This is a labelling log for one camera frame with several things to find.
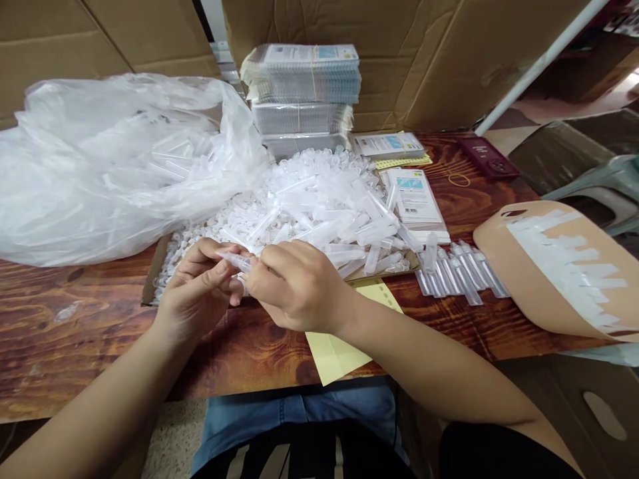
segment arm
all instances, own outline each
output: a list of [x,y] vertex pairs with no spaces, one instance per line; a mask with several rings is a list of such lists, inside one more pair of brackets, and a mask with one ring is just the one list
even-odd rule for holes
[[109,477],[127,446],[166,398],[199,339],[237,305],[239,271],[217,251],[240,247],[200,240],[162,295],[155,322],[78,397],[0,466],[3,478]]
[[333,334],[438,417],[519,431],[578,470],[561,437],[508,378],[460,343],[358,294],[320,251],[281,243],[266,247],[254,265],[248,288],[278,325]]

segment jeans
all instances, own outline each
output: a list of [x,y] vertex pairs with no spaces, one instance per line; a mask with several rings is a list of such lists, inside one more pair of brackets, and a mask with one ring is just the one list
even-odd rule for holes
[[395,397],[385,377],[320,386],[265,391],[208,400],[202,445],[193,458],[195,474],[218,454],[285,422],[359,421],[393,446],[408,464],[395,427]]

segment wooden table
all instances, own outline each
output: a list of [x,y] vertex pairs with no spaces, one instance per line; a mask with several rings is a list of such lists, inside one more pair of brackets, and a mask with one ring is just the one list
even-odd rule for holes
[[[536,194],[522,181],[489,182],[460,152],[463,134],[420,136],[435,163],[425,167],[451,237],[472,231],[500,207]],[[448,181],[471,180],[468,188]],[[0,422],[55,414],[125,352],[151,324],[155,310],[140,306],[154,247],[94,266],[40,269],[0,261]],[[426,298],[413,275],[387,278],[404,312],[462,342],[490,361],[607,344],[549,333],[528,321],[510,299],[481,294],[482,307],[463,297]],[[424,361],[434,358],[424,351]],[[381,375],[370,363],[349,377]],[[171,399],[209,397],[318,383],[304,334],[275,326],[251,299],[193,354]]]

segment person's left hand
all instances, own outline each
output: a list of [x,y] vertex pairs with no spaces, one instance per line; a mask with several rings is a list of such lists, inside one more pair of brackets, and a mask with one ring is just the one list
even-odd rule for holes
[[188,250],[160,298],[154,323],[172,341],[199,340],[221,320],[229,304],[240,304],[244,287],[231,278],[240,270],[217,256],[219,251],[253,256],[242,246],[210,238]]

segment gray plastic chair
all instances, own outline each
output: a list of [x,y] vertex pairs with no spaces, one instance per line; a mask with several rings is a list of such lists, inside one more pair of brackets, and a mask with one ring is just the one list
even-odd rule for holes
[[542,198],[558,201],[571,196],[588,196],[610,208],[615,219],[604,231],[611,236],[639,229],[639,156],[615,156]]

